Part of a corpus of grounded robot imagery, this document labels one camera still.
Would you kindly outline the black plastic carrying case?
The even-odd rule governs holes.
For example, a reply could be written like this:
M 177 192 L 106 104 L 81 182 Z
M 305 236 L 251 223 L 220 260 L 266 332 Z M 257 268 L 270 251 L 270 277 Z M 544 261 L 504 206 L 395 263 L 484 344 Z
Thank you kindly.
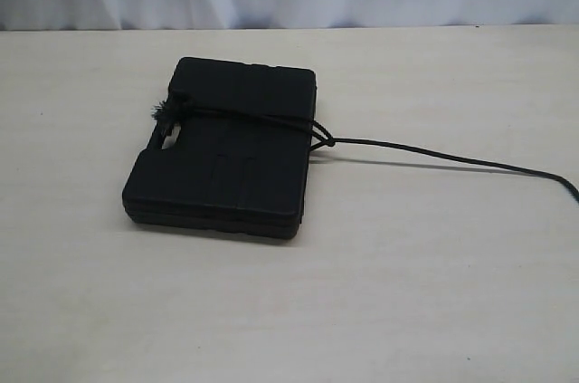
M 136 223 L 288 240 L 304 212 L 312 70 L 184 57 L 122 192 Z

